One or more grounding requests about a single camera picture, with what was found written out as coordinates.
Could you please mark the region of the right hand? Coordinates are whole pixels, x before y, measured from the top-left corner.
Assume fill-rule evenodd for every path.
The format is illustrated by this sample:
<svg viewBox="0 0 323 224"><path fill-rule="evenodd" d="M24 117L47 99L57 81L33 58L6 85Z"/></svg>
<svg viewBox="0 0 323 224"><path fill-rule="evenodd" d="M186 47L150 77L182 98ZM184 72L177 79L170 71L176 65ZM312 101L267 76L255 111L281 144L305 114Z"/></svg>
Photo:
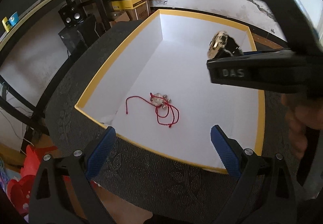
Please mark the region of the right hand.
<svg viewBox="0 0 323 224"><path fill-rule="evenodd" d="M288 124L288 138L291 150L299 161L303 158L308 147L308 140L305 136L306 127L321 130L322 112L319 102L300 101L297 105L292 103L292 97L286 94L281 95L282 104L288 108L286 122Z"/></svg>

